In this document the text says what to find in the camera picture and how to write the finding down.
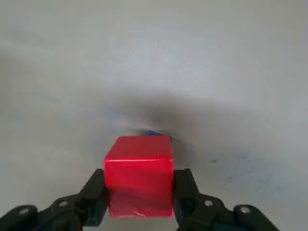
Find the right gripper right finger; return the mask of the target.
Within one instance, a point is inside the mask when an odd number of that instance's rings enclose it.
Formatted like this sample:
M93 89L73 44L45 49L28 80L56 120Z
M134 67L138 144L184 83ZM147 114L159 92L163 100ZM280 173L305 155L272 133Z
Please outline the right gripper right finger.
M174 171L173 208L179 231L278 231L256 207L225 207L216 197L199 192L190 169Z

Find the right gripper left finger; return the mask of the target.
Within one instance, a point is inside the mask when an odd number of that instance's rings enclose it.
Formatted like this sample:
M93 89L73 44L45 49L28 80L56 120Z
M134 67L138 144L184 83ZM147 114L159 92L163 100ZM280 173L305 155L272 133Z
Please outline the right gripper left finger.
M17 206L0 218L2 231L82 231L97 227L109 204L104 171L97 169L77 194L56 199L39 211L35 205Z

